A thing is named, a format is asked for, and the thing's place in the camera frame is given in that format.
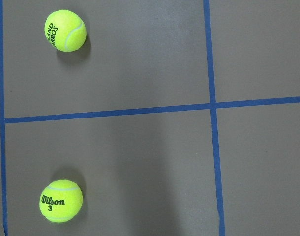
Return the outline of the Wilson 3 tennis ball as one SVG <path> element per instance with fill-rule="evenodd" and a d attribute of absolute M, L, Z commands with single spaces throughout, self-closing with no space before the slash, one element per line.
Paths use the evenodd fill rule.
<path fill-rule="evenodd" d="M 82 204 L 82 190 L 77 183 L 66 179 L 50 183 L 44 188 L 39 199 L 41 214 L 54 223 L 65 223 L 74 218 Z"/>

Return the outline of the Roland Garros tennis ball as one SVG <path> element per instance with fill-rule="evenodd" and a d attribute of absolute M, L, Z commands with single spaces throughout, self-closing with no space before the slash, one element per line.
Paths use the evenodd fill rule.
<path fill-rule="evenodd" d="M 86 41 L 87 29 L 84 21 L 66 9 L 52 12 L 46 19 L 44 34 L 47 41 L 62 52 L 79 50 Z"/>

